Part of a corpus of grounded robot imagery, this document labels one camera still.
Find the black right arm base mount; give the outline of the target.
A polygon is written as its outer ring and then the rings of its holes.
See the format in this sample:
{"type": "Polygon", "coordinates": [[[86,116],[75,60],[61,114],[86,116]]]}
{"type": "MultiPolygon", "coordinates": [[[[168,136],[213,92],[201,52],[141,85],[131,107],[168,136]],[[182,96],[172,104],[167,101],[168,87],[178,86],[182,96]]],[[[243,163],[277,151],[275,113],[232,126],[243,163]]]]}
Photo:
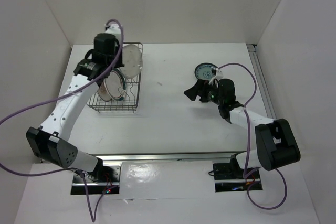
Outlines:
{"type": "Polygon", "coordinates": [[[251,186],[250,190],[262,190],[263,188],[259,172],[254,172],[244,179],[243,170],[229,163],[214,163],[213,169],[208,174],[214,179],[217,193],[247,191],[249,186],[251,186]]]}

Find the clear round plate stand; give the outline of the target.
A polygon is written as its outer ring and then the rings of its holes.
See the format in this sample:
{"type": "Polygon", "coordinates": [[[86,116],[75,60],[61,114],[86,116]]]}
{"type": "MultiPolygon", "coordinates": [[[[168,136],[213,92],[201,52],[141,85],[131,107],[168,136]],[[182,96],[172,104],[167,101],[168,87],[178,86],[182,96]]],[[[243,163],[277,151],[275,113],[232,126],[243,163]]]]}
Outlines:
{"type": "Polygon", "coordinates": [[[143,67],[142,54],[138,46],[129,44],[122,49],[123,67],[120,68],[121,73],[127,79],[138,76],[143,67]]]}

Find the small blue patterned plate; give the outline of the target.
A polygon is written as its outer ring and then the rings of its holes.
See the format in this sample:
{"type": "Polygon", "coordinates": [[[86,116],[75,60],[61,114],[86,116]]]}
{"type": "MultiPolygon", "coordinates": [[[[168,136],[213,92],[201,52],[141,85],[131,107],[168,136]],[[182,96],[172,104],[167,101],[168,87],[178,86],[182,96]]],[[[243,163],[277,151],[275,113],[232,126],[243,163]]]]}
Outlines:
{"type": "Polygon", "coordinates": [[[218,66],[212,63],[208,63],[208,62],[201,63],[195,68],[194,75],[196,79],[210,81],[210,79],[216,75],[217,68],[218,66]]]}

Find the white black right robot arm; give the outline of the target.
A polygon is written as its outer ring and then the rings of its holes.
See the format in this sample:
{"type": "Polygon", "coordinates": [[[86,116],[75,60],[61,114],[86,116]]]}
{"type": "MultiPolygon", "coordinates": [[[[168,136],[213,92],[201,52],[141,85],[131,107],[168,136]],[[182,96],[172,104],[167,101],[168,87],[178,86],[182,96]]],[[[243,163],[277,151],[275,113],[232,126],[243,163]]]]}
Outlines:
{"type": "Polygon", "coordinates": [[[232,155],[229,172],[235,178],[248,178],[259,168],[271,171],[301,160],[301,153],[289,122],[270,119],[250,111],[237,101],[230,79],[210,83],[199,79],[184,91],[190,100],[213,102],[219,114],[230,124],[247,130],[247,150],[232,155]]]}

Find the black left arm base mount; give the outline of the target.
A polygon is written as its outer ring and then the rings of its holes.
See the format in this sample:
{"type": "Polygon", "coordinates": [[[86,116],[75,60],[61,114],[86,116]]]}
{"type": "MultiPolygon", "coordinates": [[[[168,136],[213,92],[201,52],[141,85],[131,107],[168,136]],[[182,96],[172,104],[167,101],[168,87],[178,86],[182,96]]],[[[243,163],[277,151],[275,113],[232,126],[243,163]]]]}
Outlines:
{"type": "MultiPolygon", "coordinates": [[[[120,175],[121,175],[121,164],[109,165],[109,170],[104,172],[103,175],[97,179],[86,173],[85,180],[88,187],[89,195],[99,195],[104,190],[107,195],[116,195],[120,192],[120,175]]],[[[71,185],[71,195],[85,195],[85,185],[83,178],[75,173],[71,185]]]]}

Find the white plate orange sunburst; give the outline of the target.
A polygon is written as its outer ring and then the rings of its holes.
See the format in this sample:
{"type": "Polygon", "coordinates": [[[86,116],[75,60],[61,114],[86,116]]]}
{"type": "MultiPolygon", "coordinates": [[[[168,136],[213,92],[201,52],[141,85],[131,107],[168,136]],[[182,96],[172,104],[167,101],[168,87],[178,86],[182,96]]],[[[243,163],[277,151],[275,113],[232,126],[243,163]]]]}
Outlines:
{"type": "Polygon", "coordinates": [[[104,82],[99,87],[99,89],[97,91],[97,94],[100,97],[100,99],[103,100],[104,102],[109,102],[109,101],[112,100],[111,97],[109,96],[107,90],[106,90],[104,82]]]}

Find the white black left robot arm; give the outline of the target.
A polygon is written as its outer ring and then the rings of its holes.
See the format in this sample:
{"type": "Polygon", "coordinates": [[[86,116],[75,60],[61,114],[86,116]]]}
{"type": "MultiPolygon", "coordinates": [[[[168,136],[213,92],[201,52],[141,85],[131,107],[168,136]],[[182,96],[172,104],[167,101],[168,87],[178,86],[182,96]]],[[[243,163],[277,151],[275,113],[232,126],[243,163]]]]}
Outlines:
{"type": "Polygon", "coordinates": [[[68,141],[87,101],[111,72],[111,63],[122,65],[122,43],[123,37],[117,32],[105,31],[95,36],[93,49],[85,54],[73,71],[66,98],[57,103],[38,128],[30,127],[26,132],[37,157],[64,169],[79,169],[93,182],[99,181],[103,173],[109,171],[102,159],[80,151],[68,141]]]}

